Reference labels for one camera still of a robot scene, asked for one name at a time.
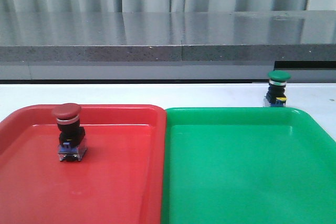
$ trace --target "green push button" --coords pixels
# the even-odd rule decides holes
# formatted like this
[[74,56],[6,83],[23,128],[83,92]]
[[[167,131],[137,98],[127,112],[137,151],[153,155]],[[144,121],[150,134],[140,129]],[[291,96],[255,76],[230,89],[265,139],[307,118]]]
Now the green push button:
[[268,73],[268,77],[275,81],[287,81],[290,79],[290,74],[282,70],[274,70]]

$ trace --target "white table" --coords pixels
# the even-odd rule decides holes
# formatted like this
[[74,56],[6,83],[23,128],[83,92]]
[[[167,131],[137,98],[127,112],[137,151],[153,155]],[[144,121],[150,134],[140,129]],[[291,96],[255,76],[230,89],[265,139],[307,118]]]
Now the white table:
[[[0,120],[34,104],[154,104],[174,107],[259,107],[267,83],[1,84]],[[289,83],[287,106],[308,112],[336,140],[336,83]]]

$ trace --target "green tray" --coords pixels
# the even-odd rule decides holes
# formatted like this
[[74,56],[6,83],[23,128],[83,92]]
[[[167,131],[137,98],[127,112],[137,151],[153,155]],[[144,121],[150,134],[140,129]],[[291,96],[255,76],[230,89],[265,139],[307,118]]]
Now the green tray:
[[336,223],[336,142],[292,108],[167,110],[162,223]]

